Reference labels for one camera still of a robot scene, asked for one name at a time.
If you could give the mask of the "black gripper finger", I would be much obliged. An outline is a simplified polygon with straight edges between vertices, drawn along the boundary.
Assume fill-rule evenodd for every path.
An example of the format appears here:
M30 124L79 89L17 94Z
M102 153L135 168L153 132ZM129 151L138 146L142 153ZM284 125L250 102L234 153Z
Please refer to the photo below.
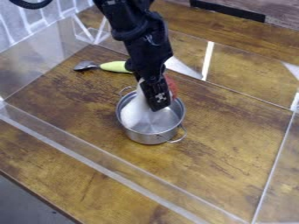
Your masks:
M157 112L172 105L173 97L168 80L162 76L157 83L141 80L141 88L145 93L146 102L150 109Z

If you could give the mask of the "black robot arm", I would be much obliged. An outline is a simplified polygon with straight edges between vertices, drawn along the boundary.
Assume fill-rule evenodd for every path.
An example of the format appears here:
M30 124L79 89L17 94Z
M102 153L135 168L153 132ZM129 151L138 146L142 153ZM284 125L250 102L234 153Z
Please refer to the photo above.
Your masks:
M146 102L153 111L172 104L165 62L174 56L164 17L150 11L156 0L93 0L111 25L115 40L126 45L126 69L142 81Z

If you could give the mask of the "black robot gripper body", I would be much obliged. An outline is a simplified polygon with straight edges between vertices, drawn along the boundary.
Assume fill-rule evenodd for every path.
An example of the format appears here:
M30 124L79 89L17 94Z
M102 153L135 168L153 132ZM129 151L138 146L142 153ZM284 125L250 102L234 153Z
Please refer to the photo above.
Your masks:
M142 26L137 24L125 24L122 27L130 55L126 70L147 83L158 83L164 76L165 62L174 56L169 27L166 24L157 24L146 32L141 30Z

